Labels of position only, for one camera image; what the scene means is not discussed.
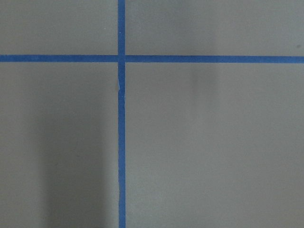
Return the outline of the brown paper table cover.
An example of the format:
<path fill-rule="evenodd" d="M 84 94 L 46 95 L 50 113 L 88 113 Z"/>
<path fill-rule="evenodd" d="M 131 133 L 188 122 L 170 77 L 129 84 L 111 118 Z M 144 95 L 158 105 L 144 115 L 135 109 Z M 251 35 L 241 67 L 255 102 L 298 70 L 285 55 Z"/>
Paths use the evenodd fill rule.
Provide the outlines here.
<path fill-rule="evenodd" d="M 301 56 L 301 0 L 128 0 L 128 55 Z M 118 226 L 116 63 L 1 63 L 0 225 Z M 302 64 L 127 63 L 129 228 L 301 228 Z"/>

